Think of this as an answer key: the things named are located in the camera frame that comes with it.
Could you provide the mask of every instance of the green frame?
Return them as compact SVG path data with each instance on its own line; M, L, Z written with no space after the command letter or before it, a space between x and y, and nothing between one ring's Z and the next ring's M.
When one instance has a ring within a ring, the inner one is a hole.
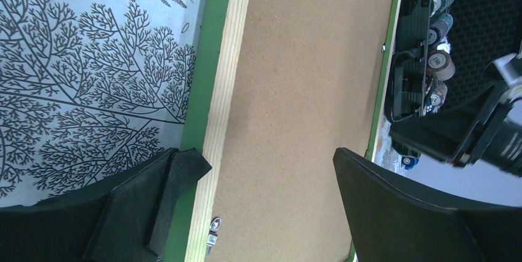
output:
M394 19L396 13L398 13L398 3L399 0L393 0L391 4L390 23L388 24L386 39L387 44L391 44L393 40ZM203 150L227 9L228 0L206 0L203 24L199 36L198 57L194 70L187 119L183 130L181 150L192 147L195 147L200 152ZM391 51L392 50L386 50L383 56L383 65L375 104L376 108L372 120L368 147L369 152L367 153L370 157L375 149L375 139L379 133L379 117L382 112L380 104L385 95L388 59ZM196 186L185 192L177 202L163 257L164 262L185 261L195 196ZM350 256L347 261L353 261L354 257L355 248L352 243Z

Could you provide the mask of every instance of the wooden strip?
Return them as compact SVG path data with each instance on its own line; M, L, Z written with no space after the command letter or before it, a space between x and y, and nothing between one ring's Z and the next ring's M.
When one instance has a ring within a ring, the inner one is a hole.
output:
M375 102L374 118L372 122L372 130L370 133L370 143L366 157L370 161L375 160L377 152L377 141L379 140L380 122L383 118L384 100L386 97L386 88L388 84L388 75L390 74L390 65L392 63L392 55L395 48L395 32L397 29L397 21L399 19L399 10L401 0L393 0L391 4L390 23L388 25L388 35L386 37L386 52L382 60L382 70L379 81L379 89L377 91L377 101Z
M203 156L212 170L198 182L185 261L203 261L209 225L212 218L215 190L219 177L230 102L249 0L229 0L217 64L214 92L203 143Z

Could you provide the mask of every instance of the wooden frame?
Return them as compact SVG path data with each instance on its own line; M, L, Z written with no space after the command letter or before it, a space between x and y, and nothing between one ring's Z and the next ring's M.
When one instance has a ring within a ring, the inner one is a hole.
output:
M197 188L189 190L178 201L165 262L203 261L205 257L248 2L206 2L181 149L195 147L200 150L210 162L212 171L198 182ZM399 7L400 0L393 0L368 147L371 160L375 156ZM350 253L353 259L353 246Z

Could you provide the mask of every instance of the metal latch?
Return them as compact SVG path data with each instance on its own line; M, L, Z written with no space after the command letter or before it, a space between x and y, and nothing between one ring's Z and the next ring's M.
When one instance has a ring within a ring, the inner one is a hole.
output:
M211 228L209 231L209 238L207 240L207 252L205 256L208 256L211 253L212 247L215 246L215 243L217 242L217 230L221 226L221 218L215 217L212 220Z

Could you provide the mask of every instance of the patterned fabric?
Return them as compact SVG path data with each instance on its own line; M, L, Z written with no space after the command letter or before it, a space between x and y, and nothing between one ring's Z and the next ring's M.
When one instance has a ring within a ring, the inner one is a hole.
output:
M205 0L0 0L0 207L179 147Z

